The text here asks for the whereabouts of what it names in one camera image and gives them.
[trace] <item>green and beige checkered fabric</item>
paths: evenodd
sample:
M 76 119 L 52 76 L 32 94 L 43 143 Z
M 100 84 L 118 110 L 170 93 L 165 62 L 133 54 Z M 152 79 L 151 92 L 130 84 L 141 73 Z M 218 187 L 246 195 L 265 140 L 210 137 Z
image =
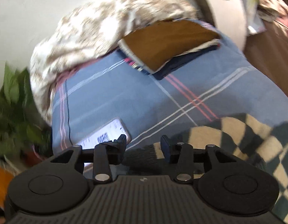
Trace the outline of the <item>green and beige checkered fabric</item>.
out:
M 288 122 L 271 128 L 248 114 L 239 114 L 191 128 L 173 138 L 200 149 L 214 144 L 273 175 L 280 186 L 273 212 L 288 223 Z M 143 164 L 157 173 L 164 166 L 163 158 L 158 142 L 144 149 L 127 151 L 124 164 L 130 166 L 131 171 Z

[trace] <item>blue bedsheet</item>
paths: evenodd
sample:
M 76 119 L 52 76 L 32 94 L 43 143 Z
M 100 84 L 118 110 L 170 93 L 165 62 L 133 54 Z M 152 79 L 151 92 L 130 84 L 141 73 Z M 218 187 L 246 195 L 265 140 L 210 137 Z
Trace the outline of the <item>blue bedsheet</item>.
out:
M 59 87 L 53 103 L 54 153 L 71 146 L 69 134 L 78 143 L 115 117 L 132 137 L 128 149 L 236 113 L 269 126 L 288 120 L 288 98 L 225 36 L 219 49 L 161 81 L 123 59 L 115 51 Z

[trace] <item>white wall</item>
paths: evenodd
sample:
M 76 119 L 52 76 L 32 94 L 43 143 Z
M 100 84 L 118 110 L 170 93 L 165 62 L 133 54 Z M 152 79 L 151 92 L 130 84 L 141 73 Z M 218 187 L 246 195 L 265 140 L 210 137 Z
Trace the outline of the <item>white wall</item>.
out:
M 58 21 L 88 0 L 0 0 L 0 86 L 7 61 L 28 66 L 35 45 L 52 35 Z

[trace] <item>silver bolt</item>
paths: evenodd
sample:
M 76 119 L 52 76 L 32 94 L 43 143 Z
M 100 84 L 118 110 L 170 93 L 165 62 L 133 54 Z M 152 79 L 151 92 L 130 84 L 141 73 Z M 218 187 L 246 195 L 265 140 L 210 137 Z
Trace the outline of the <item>silver bolt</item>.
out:
M 176 179 L 178 179 L 179 181 L 186 182 L 191 180 L 191 176 L 187 173 L 181 173 L 177 175 Z
M 94 178 L 95 178 L 97 181 L 102 181 L 102 182 L 104 182 L 104 181 L 107 181 L 107 180 L 110 178 L 110 176 L 107 175 L 107 174 L 105 174 L 105 173 L 99 173 L 99 174 L 97 174 Z

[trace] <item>smartphone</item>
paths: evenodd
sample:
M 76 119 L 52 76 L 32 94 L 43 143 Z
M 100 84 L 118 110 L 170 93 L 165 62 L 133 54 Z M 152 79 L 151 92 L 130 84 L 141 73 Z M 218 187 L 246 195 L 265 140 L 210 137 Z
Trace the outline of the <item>smartphone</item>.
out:
M 117 140 L 121 134 L 126 135 L 127 144 L 130 143 L 131 138 L 129 133 L 123 126 L 121 120 L 119 118 L 115 118 L 109 123 L 92 132 L 77 145 L 81 145 L 83 149 L 91 149 L 105 141 Z

